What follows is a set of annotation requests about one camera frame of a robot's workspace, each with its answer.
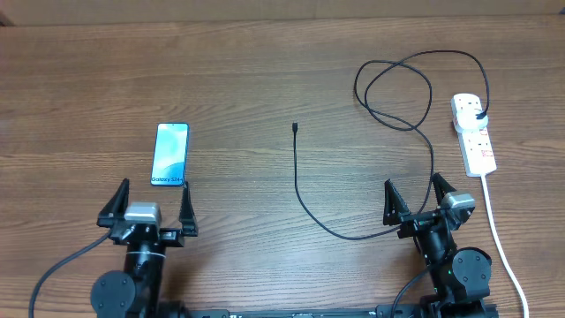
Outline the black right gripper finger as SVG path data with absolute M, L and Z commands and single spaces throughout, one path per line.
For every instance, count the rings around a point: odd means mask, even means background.
M 383 211 L 383 224 L 392 226 L 403 222 L 411 214 L 405 201 L 397 191 L 393 182 L 388 179 L 385 184 L 385 206 Z
M 432 176 L 433 189 L 438 204 L 441 204 L 443 198 L 456 189 L 439 173 L 436 172 Z

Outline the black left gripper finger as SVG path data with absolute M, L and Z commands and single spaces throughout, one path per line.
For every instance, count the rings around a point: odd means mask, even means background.
M 182 200 L 179 211 L 179 222 L 182 225 L 182 235 L 186 237 L 197 237 L 199 228 L 192 207 L 189 183 L 185 182 L 183 186 Z
M 115 194 L 98 214 L 96 225 L 103 228 L 112 228 L 116 223 L 124 220 L 124 213 L 129 201 L 128 178 L 124 178 Z

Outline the blue Galaxy smartphone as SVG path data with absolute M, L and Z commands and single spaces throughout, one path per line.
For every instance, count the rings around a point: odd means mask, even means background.
M 182 186 L 189 145 L 187 123 L 160 123 L 157 126 L 150 175 L 152 186 Z

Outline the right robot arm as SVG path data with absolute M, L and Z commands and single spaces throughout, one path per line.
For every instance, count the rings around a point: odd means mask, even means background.
M 398 227 L 400 239 L 412 238 L 426 267 L 397 294 L 391 305 L 378 305 L 379 317 L 496 317 L 490 295 L 492 258 L 476 247 L 459 248 L 453 231 L 466 223 L 476 207 L 470 193 L 457 191 L 439 173 L 432 176 L 437 206 L 413 214 L 391 180 L 385 182 L 383 223 Z M 430 276 L 434 293 L 419 303 L 402 305 L 401 298 L 423 276 Z

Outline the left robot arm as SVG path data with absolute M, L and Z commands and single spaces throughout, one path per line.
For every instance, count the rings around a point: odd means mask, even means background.
M 92 286 L 90 301 L 99 317 L 187 317 L 182 301 L 161 301 L 160 289 L 166 250 L 182 247 L 186 237 L 199 233 L 190 188 L 183 185 L 179 228 L 162 226 L 155 202 L 129 203 L 129 180 L 98 215 L 97 225 L 109 230 L 108 239 L 125 246 L 124 268 L 101 275 Z

